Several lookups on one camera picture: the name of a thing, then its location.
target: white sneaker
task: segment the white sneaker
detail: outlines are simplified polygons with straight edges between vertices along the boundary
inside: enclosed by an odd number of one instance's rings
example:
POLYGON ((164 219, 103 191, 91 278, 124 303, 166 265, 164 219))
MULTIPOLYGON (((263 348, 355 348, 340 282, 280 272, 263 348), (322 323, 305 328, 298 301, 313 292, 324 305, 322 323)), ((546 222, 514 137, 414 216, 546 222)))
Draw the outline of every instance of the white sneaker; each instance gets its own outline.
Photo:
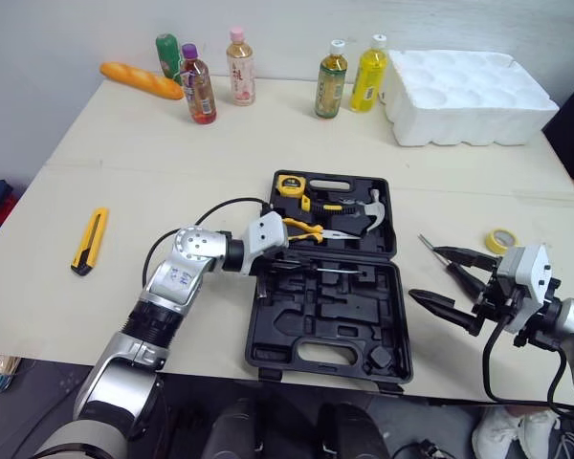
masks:
POLYGON ((523 416, 519 443, 527 459, 548 459, 548 439, 553 426, 559 428, 559 415, 551 410, 523 416))
POLYGON ((504 459, 510 444, 517 440, 519 421, 503 406, 487 408, 472 434, 476 459, 504 459))

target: juice bottle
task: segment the juice bottle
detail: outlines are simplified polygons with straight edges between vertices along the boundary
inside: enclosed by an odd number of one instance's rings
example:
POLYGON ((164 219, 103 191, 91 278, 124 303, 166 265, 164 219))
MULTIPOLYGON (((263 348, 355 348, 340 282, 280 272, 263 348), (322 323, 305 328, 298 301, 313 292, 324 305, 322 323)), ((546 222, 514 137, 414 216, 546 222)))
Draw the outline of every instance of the juice bottle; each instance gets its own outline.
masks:
POLYGON ((209 68, 198 59, 198 50, 192 43, 183 45, 183 58, 181 80, 188 99, 189 112, 195 122, 209 124, 217 118, 209 68))
POLYGON ((372 35, 370 49, 362 54, 357 70, 351 108, 357 112, 367 112, 374 105, 389 59, 384 51, 386 36, 372 35))
POLYGON ((329 56, 321 61, 315 98, 315 113, 321 118, 334 118, 341 108, 342 88, 346 76, 344 42, 332 40, 329 56))
POLYGON ((176 37, 171 33, 157 35, 155 47, 157 48, 164 76, 182 85, 181 54, 179 53, 179 43, 176 41, 176 37))
POLYGON ((253 50, 245 43, 241 27, 230 29, 232 44, 228 47, 228 71, 232 84, 232 98, 236 105, 251 105, 255 101, 253 50))

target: yellow drink bottle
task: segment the yellow drink bottle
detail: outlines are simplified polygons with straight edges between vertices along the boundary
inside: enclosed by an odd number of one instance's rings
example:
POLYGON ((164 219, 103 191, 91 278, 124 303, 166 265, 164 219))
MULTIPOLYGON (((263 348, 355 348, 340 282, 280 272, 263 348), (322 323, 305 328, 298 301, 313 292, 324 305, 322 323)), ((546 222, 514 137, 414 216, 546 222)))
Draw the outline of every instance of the yellow drink bottle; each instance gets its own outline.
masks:
POLYGON ((374 106, 374 101, 383 84, 385 68, 389 58, 385 53, 386 36, 377 33, 372 35, 370 49, 362 54, 360 67, 357 70, 351 109, 356 112, 367 112, 374 106))

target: white table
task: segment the white table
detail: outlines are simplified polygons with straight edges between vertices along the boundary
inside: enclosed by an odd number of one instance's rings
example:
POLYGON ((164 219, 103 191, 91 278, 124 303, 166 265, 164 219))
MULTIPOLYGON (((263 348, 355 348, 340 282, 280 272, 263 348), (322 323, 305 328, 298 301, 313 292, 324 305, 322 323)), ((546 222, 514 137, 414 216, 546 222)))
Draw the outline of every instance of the white table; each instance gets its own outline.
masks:
MULTIPOLYGON (((467 298, 416 236, 484 250, 484 233, 504 226, 523 243, 545 242, 563 281, 558 295, 574 296, 574 187, 542 134, 516 147, 402 148, 381 107, 314 117, 314 83, 259 80, 251 107, 227 102, 225 78, 213 85, 219 116, 207 126, 189 119, 183 101, 100 86, 0 230, 0 353, 95 363, 136 302, 144 256, 157 236, 231 197, 267 197, 280 168, 386 178, 405 291, 434 290, 468 311, 467 298), (100 206, 110 215, 99 263, 79 278, 69 264, 100 206)), ((212 215, 207 228, 239 235, 258 213, 242 206, 212 215)), ((154 263, 168 250, 165 242, 154 263)), ((166 371, 255 379, 244 361, 253 294, 252 278, 207 275, 166 371)), ((487 400, 481 352, 493 324, 473 338, 405 300, 414 366, 406 394, 487 400)), ((512 398, 544 399, 558 365, 552 353, 513 347, 506 334, 492 360, 495 391, 512 398)), ((296 372, 283 380, 375 387, 296 372)), ((568 376, 556 398, 574 403, 568 376)))

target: black toolbox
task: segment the black toolbox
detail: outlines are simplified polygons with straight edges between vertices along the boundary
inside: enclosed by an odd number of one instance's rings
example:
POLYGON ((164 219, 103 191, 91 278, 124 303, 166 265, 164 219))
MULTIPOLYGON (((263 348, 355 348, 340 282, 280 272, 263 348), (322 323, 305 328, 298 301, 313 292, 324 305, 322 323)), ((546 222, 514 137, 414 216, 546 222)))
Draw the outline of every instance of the black toolbox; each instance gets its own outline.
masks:
MULTIPOLYGON (((386 180, 279 170, 270 203, 283 218, 321 224, 361 239, 291 241, 289 249, 260 260, 263 268, 257 271, 247 362, 259 368, 261 380, 280 381, 283 370, 306 371, 371 380, 381 392, 401 392, 398 384, 412 379, 412 361, 400 272, 391 262, 396 241, 386 180), (305 196, 313 203, 370 203, 376 189, 385 217, 366 232, 374 218, 361 213, 302 210, 299 198, 280 195, 279 176, 305 179, 305 196), (300 346, 319 344, 337 346, 345 353, 345 362, 300 356, 300 346)), ((290 235, 303 233, 294 227, 288 230, 290 235)))

